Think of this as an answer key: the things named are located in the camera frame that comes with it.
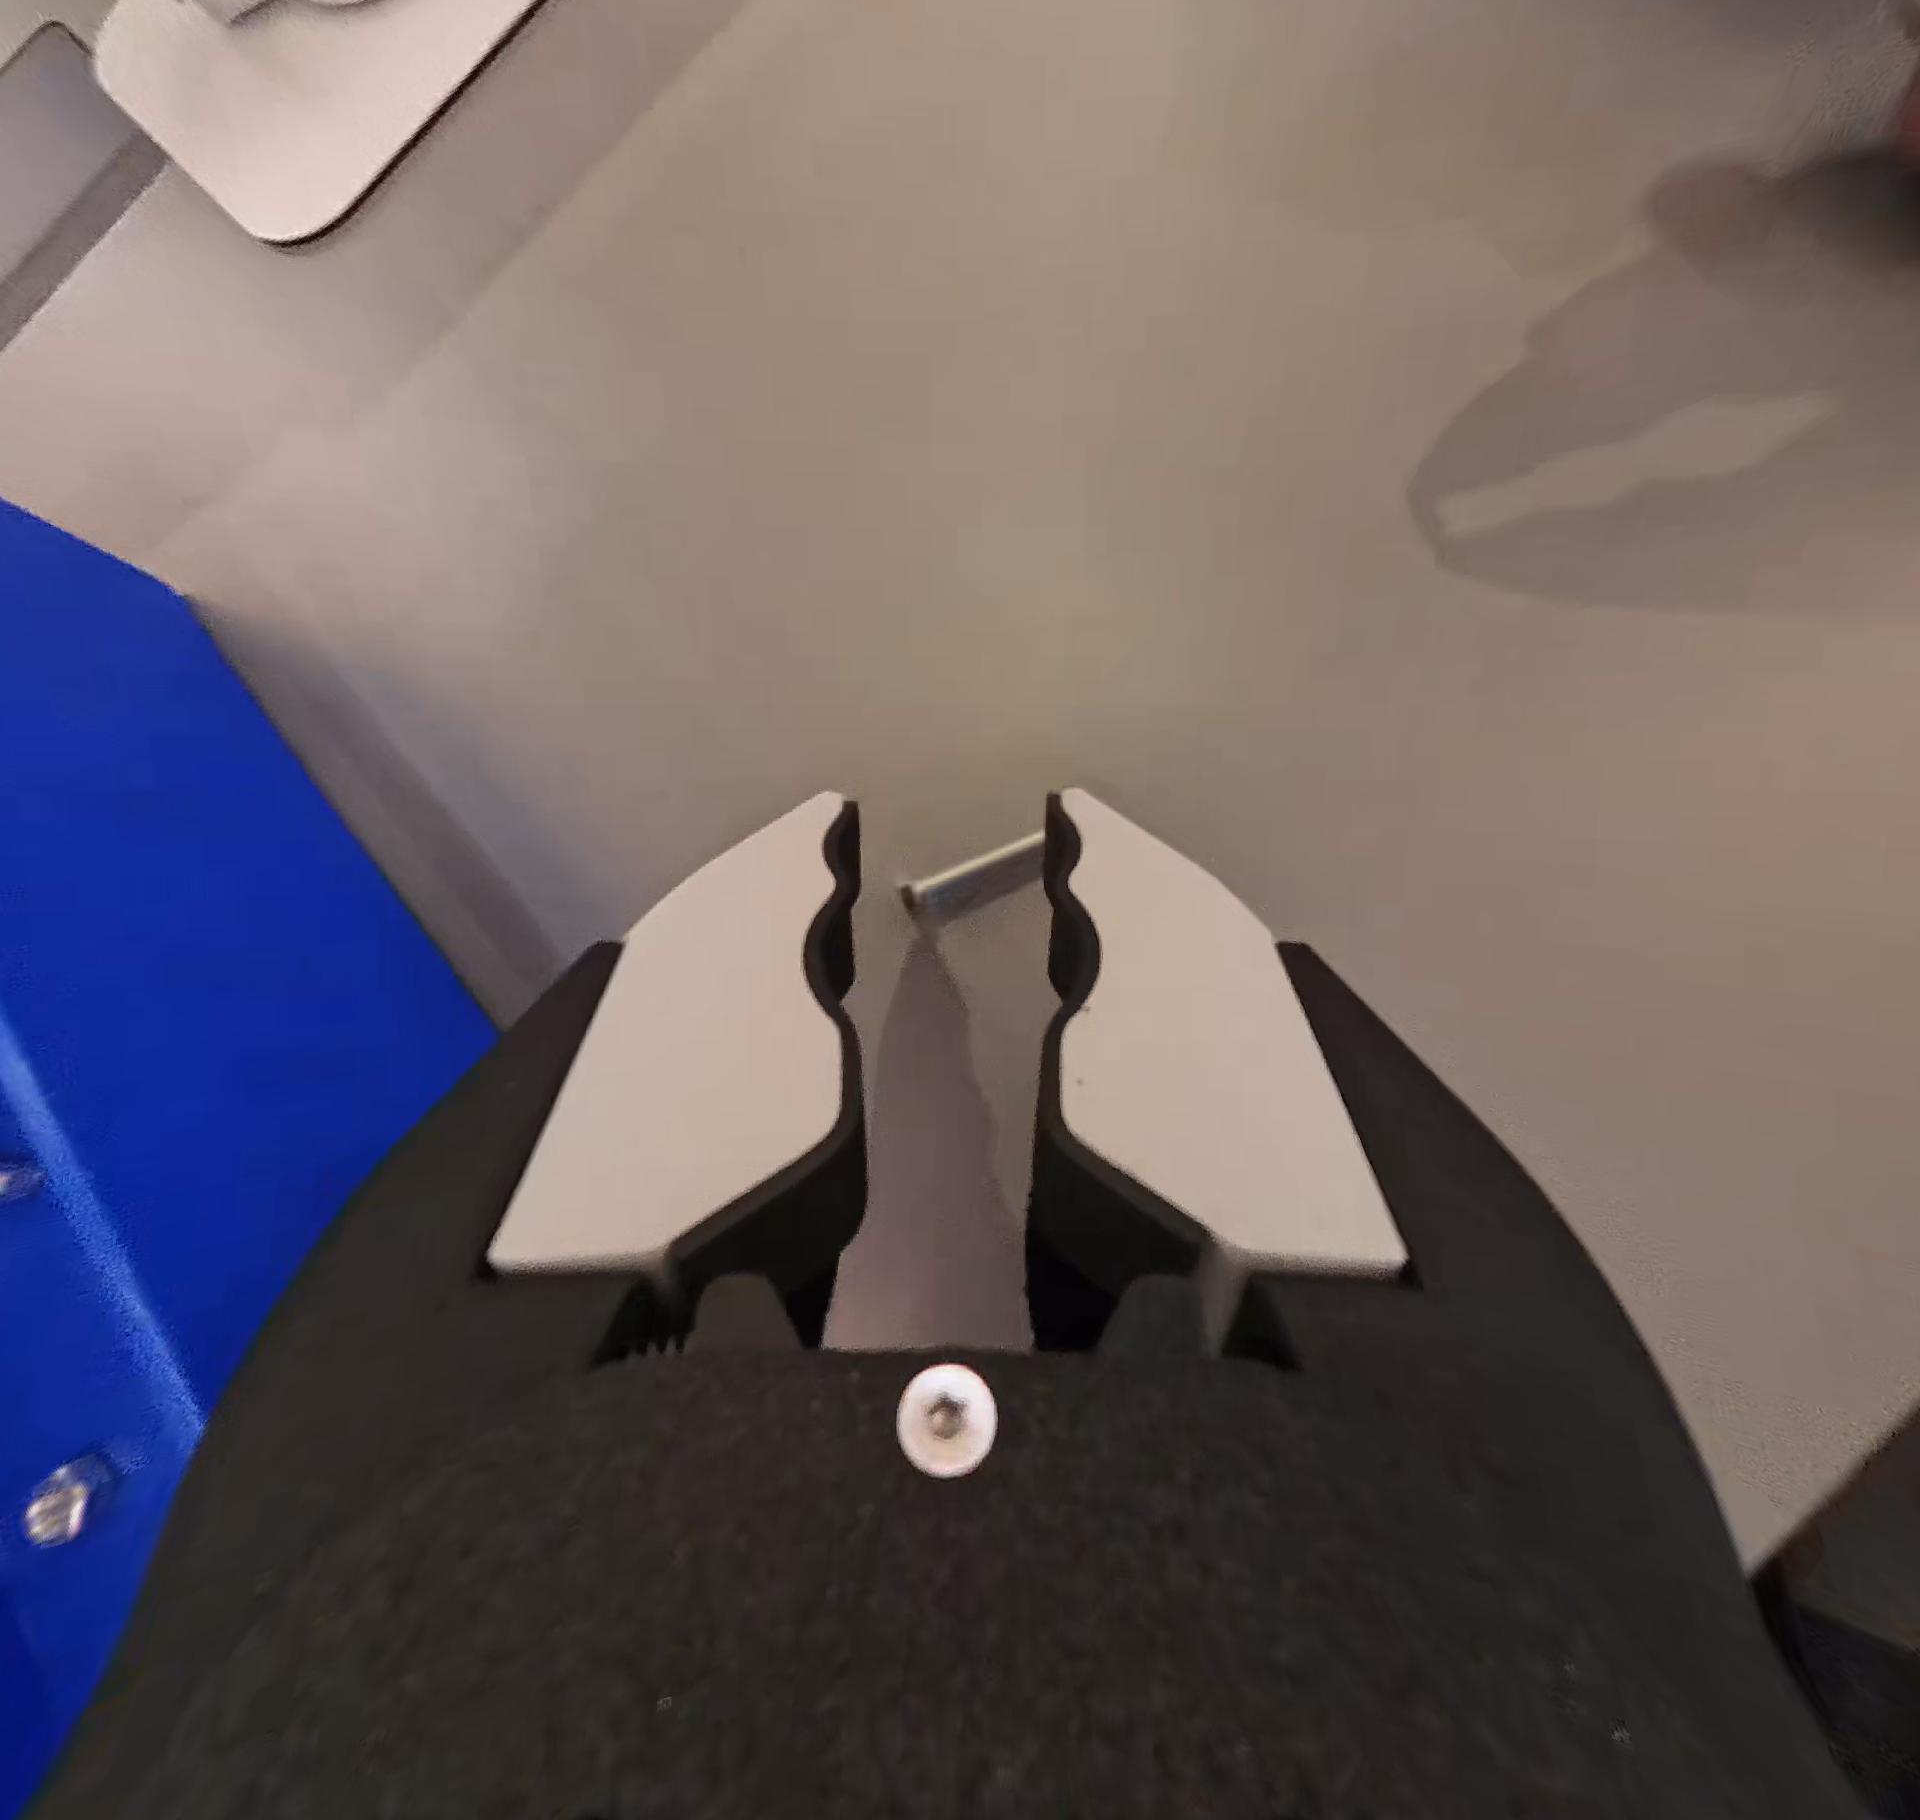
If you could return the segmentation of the grey desk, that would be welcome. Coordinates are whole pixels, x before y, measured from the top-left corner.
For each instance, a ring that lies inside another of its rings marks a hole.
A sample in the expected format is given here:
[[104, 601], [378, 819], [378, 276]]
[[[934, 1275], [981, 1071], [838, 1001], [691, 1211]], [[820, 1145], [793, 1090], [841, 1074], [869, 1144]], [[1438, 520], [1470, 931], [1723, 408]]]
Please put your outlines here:
[[1025, 1339], [1082, 786], [1599, 1257], [1757, 1563], [1918, 1400], [1918, 262], [1648, 192], [1869, 150], [1899, 0], [553, 0], [335, 237], [161, 173], [3, 495], [179, 584], [513, 1019], [860, 799], [838, 1350]]

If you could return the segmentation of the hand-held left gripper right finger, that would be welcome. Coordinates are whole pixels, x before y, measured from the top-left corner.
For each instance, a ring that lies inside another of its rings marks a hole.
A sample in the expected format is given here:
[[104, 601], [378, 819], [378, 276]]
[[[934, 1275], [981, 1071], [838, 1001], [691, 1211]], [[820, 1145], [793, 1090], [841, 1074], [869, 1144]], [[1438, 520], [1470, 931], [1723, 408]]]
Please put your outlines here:
[[1200, 859], [1086, 787], [1043, 810], [1048, 981], [1025, 1190], [1037, 1351], [1095, 1351], [1151, 1281], [1200, 1345], [1267, 1283], [1408, 1290], [1411, 1244], [1286, 945]]

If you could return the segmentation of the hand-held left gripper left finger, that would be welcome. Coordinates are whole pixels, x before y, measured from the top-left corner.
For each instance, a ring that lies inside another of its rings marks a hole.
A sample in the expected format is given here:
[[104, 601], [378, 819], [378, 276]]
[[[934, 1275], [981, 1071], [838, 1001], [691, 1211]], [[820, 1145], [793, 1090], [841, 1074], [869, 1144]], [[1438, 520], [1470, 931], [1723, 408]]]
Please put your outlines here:
[[860, 805], [815, 793], [712, 857], [618, 944], [490, 1241], [504, 1281], [624, 1281], [656, 1342], [760, 1281], [823, 1345], [869, 1209], [855, 981]]

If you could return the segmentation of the white document stand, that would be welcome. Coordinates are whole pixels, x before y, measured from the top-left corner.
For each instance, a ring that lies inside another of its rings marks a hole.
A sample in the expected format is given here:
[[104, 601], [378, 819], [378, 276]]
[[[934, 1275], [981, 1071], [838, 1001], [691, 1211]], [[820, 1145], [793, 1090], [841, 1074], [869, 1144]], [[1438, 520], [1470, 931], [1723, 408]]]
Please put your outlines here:
[[542, 0], [116, 0], [97, 82], [262, 246], [337, 228]]

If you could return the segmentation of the silver hex nut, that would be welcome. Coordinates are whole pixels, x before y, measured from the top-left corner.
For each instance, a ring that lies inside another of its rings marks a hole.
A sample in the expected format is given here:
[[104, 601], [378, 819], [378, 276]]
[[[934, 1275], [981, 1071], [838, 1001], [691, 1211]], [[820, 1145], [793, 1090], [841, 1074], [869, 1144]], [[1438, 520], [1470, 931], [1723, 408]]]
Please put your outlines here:
[[19, 1538], [39, 1551], [76, 1547], [119, 1487], [110, 1457], [94, 1451], [49, 1471], [19, 1508]]

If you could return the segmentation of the blue plastic bin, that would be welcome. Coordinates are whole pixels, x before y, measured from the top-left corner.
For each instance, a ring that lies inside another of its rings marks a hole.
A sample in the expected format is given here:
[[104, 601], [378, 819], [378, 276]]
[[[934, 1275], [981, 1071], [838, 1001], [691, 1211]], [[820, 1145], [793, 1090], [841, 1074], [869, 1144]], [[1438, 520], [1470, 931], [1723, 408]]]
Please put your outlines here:
[[[3, 1815], [302, 1260], [495, 1026], [195, 607], [3, 505]], [[104, 1453], [110, 1511], [19, 1508]]]

